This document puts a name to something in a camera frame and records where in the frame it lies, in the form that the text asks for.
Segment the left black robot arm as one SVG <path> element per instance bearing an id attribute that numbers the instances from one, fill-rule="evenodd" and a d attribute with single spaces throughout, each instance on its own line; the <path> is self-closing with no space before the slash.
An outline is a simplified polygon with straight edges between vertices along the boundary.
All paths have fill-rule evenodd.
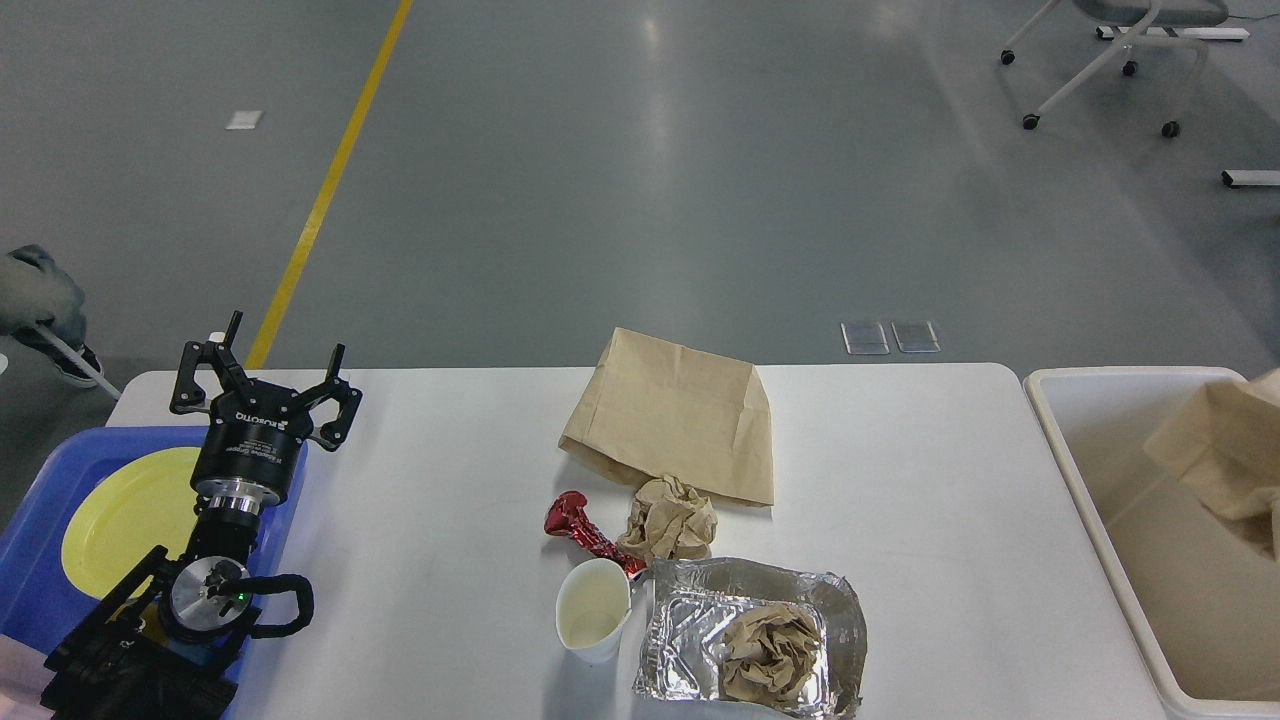
<path id="1" fill-rule="evenodd" d="M 55 719 L 219 719 L 244 642 L 293 635 L 314 619 L 307 578 L 260 577 L 250 559 L 307 442 L 338 450 L 362 395 L 340 375 L 343 345 L 307 389 L 252 378 L 232 351 L 241 318 L 220 338 L 188 343 L 175 375 L 170 410 L 209 418 L 188 543 L 175 559 L 150 550 L 49 655 L 40 703 Z"/>

